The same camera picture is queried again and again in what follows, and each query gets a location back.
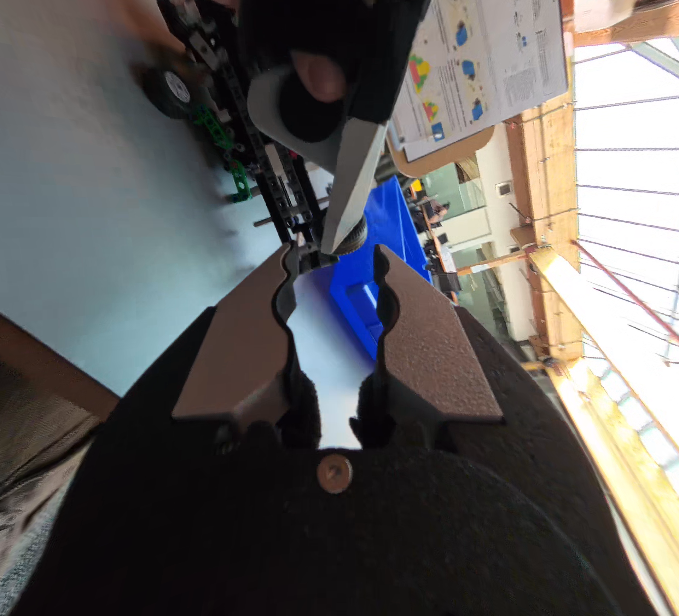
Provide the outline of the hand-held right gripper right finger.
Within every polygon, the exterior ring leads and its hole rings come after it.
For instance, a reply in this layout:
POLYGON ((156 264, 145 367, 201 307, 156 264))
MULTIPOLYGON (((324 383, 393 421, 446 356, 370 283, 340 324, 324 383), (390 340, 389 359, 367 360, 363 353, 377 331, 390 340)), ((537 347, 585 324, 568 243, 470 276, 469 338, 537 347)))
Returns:
POLYGON ((503 421, 453 303, 383 244, 373 275, 378 406, 394 421, 503 421))

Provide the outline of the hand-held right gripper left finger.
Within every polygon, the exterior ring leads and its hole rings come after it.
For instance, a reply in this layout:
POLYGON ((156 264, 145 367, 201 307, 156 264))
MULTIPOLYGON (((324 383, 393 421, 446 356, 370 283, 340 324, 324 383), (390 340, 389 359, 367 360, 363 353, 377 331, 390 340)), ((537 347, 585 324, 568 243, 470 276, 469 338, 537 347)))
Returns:
POLYGON ((173 408, 175 420, 278 422, 294 343, 286 325, 295 308, 297 247, 283 245, 216 305, 173 408))

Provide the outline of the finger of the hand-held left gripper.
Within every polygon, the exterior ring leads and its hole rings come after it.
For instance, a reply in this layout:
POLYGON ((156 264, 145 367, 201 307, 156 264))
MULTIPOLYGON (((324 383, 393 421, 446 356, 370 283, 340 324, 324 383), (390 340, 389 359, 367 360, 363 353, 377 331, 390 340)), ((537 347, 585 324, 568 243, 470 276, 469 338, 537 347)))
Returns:
POLYGON ((320 247, 323 253, 335 253, 361 221, 387 130, 386 122, 373 123, 357 118, 346 122, 325 216, 320 247))

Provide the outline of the black lego vehicle model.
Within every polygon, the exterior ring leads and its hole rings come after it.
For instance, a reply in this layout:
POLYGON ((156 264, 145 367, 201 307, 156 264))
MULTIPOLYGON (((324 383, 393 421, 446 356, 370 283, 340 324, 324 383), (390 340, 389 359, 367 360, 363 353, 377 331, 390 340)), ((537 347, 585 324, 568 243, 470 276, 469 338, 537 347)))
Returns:
POLYGON ((283 244, 297 240, 306 270, 335 262, 362 247, 365 218, 333 252, 320 247, 327 209, 320 206, 303 158, 264 135, 246 103, 249 76, 238 55, 236 26, 229 11, 211 0, 156 0, 170 34, 183 52, 161 51, 144 68, 140 86, 149 102, 171 119, 200 129, 233 178, 226 201, 240 204, 262 196, 283 244))

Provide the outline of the blue plastic bin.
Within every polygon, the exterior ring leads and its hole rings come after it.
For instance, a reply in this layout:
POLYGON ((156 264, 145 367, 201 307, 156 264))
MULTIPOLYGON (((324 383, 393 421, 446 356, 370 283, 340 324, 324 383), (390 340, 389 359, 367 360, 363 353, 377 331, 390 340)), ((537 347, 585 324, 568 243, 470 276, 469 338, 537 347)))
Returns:
POLYGON ((383 244, 429 284, 433 284, 433 280, 426 269, 427 257, 396 177, 371 191, 364 215, 368 230, 365 243, 354 253, 339 258, 329 293, 362 347, 375 360, 383 331, 377 313, 378 285, 373 278, 375 246, 383 244))

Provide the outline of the printed instruction sheet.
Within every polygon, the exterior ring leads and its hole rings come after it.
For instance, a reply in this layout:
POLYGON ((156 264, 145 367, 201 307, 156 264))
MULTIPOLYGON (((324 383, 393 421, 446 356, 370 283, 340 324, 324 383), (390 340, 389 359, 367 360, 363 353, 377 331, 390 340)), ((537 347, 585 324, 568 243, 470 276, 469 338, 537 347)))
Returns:
POLYGON ((431 0, 391 120, 413 162, 568 87, 559 0, 431 0))

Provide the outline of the brown clipboard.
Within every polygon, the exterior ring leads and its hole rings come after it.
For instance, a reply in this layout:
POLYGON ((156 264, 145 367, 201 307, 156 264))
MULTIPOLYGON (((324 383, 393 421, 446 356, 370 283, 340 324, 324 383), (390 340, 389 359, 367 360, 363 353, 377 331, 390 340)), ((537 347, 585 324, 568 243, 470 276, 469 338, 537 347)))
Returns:
POLYGON ((451 163, 471 159, 478 150, 489 143, 494 134, 494 128, 490 126, 477 134, 409 159, 399 140, 397 128, 392 121, 389 121, 384 141, 384 153, 379 158, 378 168, 395 170, 407 179, 421 179, 451 163))

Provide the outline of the wooden handrail beam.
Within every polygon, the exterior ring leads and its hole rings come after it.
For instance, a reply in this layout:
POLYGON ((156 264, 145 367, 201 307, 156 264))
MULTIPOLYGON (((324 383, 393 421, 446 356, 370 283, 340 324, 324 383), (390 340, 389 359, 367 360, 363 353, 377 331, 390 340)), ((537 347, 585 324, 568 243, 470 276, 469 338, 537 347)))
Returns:
POLYGON ((635 333, 620 297, 588 282, 543 242, 521 244, 539 285, 540 345, 548 371, 590 451, 659 610, 678 614, 678 368, 635 333))

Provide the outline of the wooden railing post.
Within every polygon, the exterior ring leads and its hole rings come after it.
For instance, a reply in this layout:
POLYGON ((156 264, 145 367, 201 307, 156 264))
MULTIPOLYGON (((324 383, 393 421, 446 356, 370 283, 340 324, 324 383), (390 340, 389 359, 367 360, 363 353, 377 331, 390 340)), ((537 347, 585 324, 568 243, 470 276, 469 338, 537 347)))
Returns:
MULTIPOLYGON (((511 235, 529 252, 548 247, 579 271, 578 204, 572 91, 505 120, 519 225, 511 235)), ((524 259, 539 356, 571 361, 582 356, 582 328, 556 291, 524 259)))

